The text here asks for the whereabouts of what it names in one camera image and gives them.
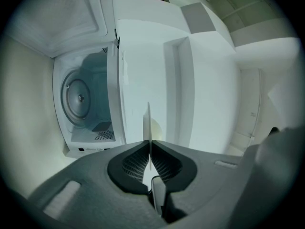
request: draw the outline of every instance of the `open microwave door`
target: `open microwave door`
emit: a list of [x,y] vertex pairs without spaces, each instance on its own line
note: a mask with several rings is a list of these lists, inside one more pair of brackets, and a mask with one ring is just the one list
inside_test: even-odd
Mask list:
[[24,0],[6,28],[51,58],[115,40],[113,0]]

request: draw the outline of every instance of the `gray plastic surface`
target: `gray plastic surface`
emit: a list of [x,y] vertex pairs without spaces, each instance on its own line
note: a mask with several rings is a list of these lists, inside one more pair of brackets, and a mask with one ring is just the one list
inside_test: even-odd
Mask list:
[[49,201],[70,181],[81,183],[59,217],[73,228],[159,228],[166,225],[146,195],[121,191],[107,173],[109,161],[141,142],[112,148],[78,159],[43,183],[29,200],[44,209]]
[[216,161],[239,164],[241,157],[202,152],[190,148],[158,141],[168,148],[189,157],[197,165],[197,176],[192,183],[181,192],[171,193],[175,208],[191,214],[207,203],[223,186],[227,178],[236,169],[216,165]]
[[[238,168],[210,200],[166,228],[255,227],[281,203],[293,185],[304,158],[304,131],[285,130],[269,136],[260,146],[249,147]],[[173,194],[176,206],[183,207],[182,193]]]
[[160,142],[191,158],[198,168],[184,191],[169,195],[174,207],[187,214],[169,225],[146,195],[122,192],[107,175],[109,160],[140,142],[77,160],[42,184],[30,201],[44,209],[68,181],[75,180],[82,187],[59,218],[74,228],[252,228],[281,203],[293,185],[304,158],[304,131],[273,134],[261,145],[249,147],[243,157]]
[[46,215],[41,209],[37,208],[33,203],[27,201],[19,193],[11,191],[13,198],[20,207],[34,219],[35,223],[44,229],[70,229],[71,227],[54,220],[50,216]]

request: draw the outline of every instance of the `ceiling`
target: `ceiling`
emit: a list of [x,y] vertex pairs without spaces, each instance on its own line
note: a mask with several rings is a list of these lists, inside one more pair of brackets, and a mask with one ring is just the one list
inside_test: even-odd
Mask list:
[[208,0],[229,31],[285,17],[274,0]]

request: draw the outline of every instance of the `wall vent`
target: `wall vent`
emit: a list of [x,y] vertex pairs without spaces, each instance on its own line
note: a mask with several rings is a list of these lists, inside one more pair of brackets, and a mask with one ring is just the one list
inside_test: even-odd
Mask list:
[[95,140],[112,140],[114,138],[113,131],[99,132]]

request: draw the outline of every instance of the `black vent grille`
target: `black vent grille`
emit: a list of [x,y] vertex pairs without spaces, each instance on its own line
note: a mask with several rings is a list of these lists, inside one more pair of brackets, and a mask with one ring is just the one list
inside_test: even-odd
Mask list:
[[123,171],[130,177],[142,182],[144,171],[148,164],[148,152],[149,147],[145,146],[126,157],[122,162]]
[[95,140],[112,140],[114,138],[113,131],[99,132]]
[[152,149],[152,163],[164,183],[175,177],[182,170],[182,163],[179,159],[155,145],[153,145]]

